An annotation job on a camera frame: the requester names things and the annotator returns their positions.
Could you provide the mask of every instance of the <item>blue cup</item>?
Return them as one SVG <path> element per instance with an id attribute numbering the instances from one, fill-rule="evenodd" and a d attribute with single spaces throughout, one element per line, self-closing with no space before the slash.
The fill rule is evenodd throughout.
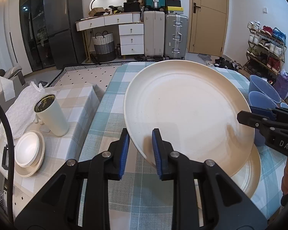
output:
<path id="1" fill-rule="evenodd" d="M 280 106 L 281 106 L 281 108 L 286 108 L 286 109 L 288 109 L 288 104 L 286 104 L 286 103 L 280 103 Z"/>
<path id="2" fill-rule="evenodd" d="M 252 91 L 257 91 L 265 94 L 270 99 L 272 99 L 274 103 L 281 102 L 280 96 L 273 88 L 273 86 L 256 75 L 250 76 L 250 86 L 248 88 L 248 92 L 250 93 Z"/>
<path id="3" fill-rule="evenodd" d="M 271 100 L 268 96 L 257 92 L 257 91 L 251 91 L 248 94 L 248 100 L 250 102 L 251 106 L 263 108 L 263 109 L 269 109 L 269 108 L 275 108 L 277 105 Z M 254 143 L 256 146 L 263 146 L 265 142 L 265 138 L 263 135 L 259 133 L 258 129 L 255 129 L 255 139 Z"/>

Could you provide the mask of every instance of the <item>metal bolt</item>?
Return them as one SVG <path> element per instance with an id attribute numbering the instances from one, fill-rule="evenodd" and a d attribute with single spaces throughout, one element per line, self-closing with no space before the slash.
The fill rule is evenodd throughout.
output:
<path id="1" fill-rule="evenodd" d="M 66 164 L 68 166 L 74 166 L 76 164 L 76 160 L 75 159 L 69 159 L 69 160 L 67 160 Z"/>
<path id="2" fill-rule="evenodd" d="M 179 152 L 177 152 L 177 151 L 172 151 L 172 152 L 170 153 L 170 155 L 171 155 L 171 157 L 179 157 Z"/>
<path id="3" fill-rule="evenodd" d="M 101 155 L 103 157 L 110 157 L 111 156 L 111 152 L 110 151 L 104 151 Z"/>
<path id="4" fill-rule="evenodd" d="M 210 167 L 214 166 L 215 164 L 216 163 L 214 162 L 214 160 L 211 160 L 211 159 L 206 160 L 206 165 L 208 165 Z"/>

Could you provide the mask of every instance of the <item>stacked plate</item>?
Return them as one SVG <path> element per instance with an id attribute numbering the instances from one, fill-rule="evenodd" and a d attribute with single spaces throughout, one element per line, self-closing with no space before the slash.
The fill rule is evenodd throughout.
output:
<path id="1" fill-rule="evenodd" d="M 15 170 L 22 177 L 33 175 L 41 167 L 45 155 L 45 141 L 39 131 L 29 131 L 15 146 Z"/>
<path id="2" fill-rule="evenodd" d="M 153 166 L 151 134 L 159 128 L 174 150 L 190 160 L 214 160 L 249 197 L 254 194 L 261 172 L 254 129 L 237 121 L 238 112 L 251 111 L 216 70 L 183 60 L 149 65 L 130 82 L 123 110 L 132 141 Z"/>

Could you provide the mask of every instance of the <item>checkered tablecloth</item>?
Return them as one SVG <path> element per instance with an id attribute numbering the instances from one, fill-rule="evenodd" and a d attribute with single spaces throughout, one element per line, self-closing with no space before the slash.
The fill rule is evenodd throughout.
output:
<path id="1" fill-rule="evenodd" d="M 91 122 L 99 106 L 99 100 L 92 84 L 59 85 L 45 90 L 48 93 L 56 91 L 56 99 L 67 118 L 69 130 L 62 137 L 54 135 L 51 131 L 49 133 L 41 131 L 45 139 L 45 157 L 42 166 L 31 177 L 23 178 L 14 172 L 16 188 L 13 192 L 13 211 L 15 216 L 66 160 L 79 159 Z M 39 124 L 32 123 L 26 131 L 39 130 L 39 127 Z M 0 137 L 0 172 L 7 178 L 8 171 L 1 166 L 4 146 L 5 143 Z"/>
<path id="2" fill-rule="evenodd" d="M 119 139 L 126 127 L 123 99 L 132 78 L 149 62 L 133 62 L 117 69 L 97 109 L 79 161 L 93 158 Z M 228 78 L 247 99 L 249 81 L 241 74 L 216 68 Z M 266 146 L 258 148 L 261 177 L 252 201 L 269 218 L 280 206 L 281 178 L 285 157 Z M 82 225 L 85 186 L 82 190 L 79 225 Z M 112 230 L 171 229 L 173 181 L 162 182 L 156 170 L 145 161 L 130 142 L 125 174 L 121 181 L 109 181 L 109 213 Z"/>

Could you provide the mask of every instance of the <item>silver suitcase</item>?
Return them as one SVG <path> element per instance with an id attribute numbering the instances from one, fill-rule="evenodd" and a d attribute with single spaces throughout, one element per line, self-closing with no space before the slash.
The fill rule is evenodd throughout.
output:
<path id="1" fill-rule="evenodd" d="M 164 54 L 164 16 L 164 12 L 144 11 L 145 57 Z"/>
<path id="2" fill-rule="evenodd" d="M 165 15 L 166 59 L 184 59 L 188 39 L 188 17 L 179 14 Z"/>

